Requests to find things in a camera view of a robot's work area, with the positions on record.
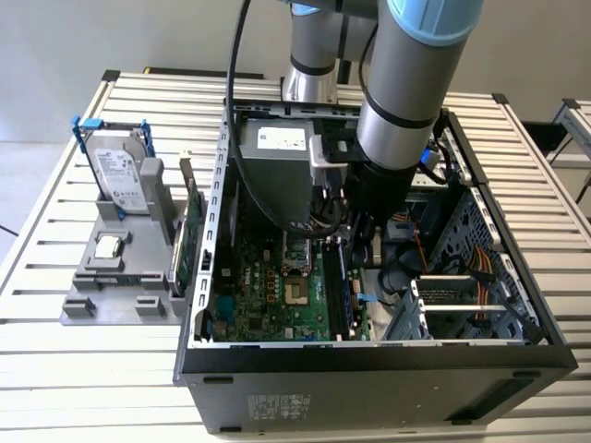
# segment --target robotic arm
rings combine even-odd
[[[483,1],[300,0],[304,5],[293,5],[286,101],[336,102],[338,43],[343,58],[358,61],[359,42],[368,40],[378,19],[356,131],[369,162],[356,166],[347,185],[352,204],[378,220],[404,204]],[[344,33],[346,15],[351,17]],[[344,48],[342,38],[331,37],[335,29],[345,35]]]

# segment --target gray floor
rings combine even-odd
[[[0,142],[0,224],[20,231],[65,146]],[[0,263],[14,240],[0,230]]]

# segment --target white slatted platform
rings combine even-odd
[[[223,79],[123,74],[101,84],[85,116],[146,118],[173,195],[186,195],[176,162],[182,150],[190,150],[198,186],[208,195],[223,92]],[[238,80],[236,96],[277,99],[279,86]],[[342,103],[360,100],[357,88],[341,88]],[[445,105],[458,115],[580,368],[487,429],[247,439],[591,441],[589,226],[509,106],[475,94],[450,94]],[[205,432],[188,391],[172,386],[179,327],[64,328],[57,320],[96,217],[97,193],[70,142],[0,269],[0,429],[6,431],[0,441],[219,441]]]
[[[550,153],[549,160],[552,160],[553,167],[591,169],[591,102],[564,99],[553,122],[562,124],[583,151],[583,154],[557,155],[558,150]]]

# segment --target open computer tower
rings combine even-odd
[[[321,224],[314,150],[354,129],[358,108],[234,111],[258,191],[284,217]],[[360,250],[355,219],[330,241],[274,228],[222,123],[175,364],[209,432],[485,425],[576,368],[457,118],[444,115],[434,138],[452,177],[417,172],[405,207]],[[274,148],[289,132],[305,142]]]

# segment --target motherboard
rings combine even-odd
[[[330,341],[330,300],[323,242],[249,235],[241,240],[235,284],[217,296],[213,336],[217,341]],[[356,300],[362,282],[349,271],[349,297],[356,309],[358,339],[368,330],[365,307]]]

